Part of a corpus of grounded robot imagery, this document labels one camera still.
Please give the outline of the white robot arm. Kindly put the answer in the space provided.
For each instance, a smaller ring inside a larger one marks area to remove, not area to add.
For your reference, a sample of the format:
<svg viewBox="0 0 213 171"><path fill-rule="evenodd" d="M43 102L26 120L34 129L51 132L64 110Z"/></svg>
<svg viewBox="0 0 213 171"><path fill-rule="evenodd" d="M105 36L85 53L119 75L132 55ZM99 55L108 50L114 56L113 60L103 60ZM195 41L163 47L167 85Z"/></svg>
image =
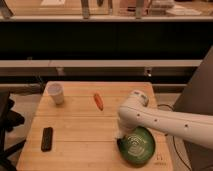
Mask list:
<svg viewBox="0 0 213 171"><path fill-rule="evenodd" d="M118 108L118 138L143 126L213 149L213 116L153 109L148 103L143 91L128 95Z"/></svg>

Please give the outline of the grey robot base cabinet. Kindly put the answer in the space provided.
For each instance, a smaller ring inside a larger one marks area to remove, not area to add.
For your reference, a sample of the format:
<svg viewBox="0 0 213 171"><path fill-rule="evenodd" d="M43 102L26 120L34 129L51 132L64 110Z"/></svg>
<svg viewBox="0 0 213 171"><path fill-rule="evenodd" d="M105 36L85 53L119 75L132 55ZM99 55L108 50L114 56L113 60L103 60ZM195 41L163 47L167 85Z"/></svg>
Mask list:
<svg viewBox="0 0 213 171"><path fill-rule="evenodd" d="M213 46L174 104L178 112L213 116ZM188 141L184 146L192 171L213 171L213 150Z"/></svg>

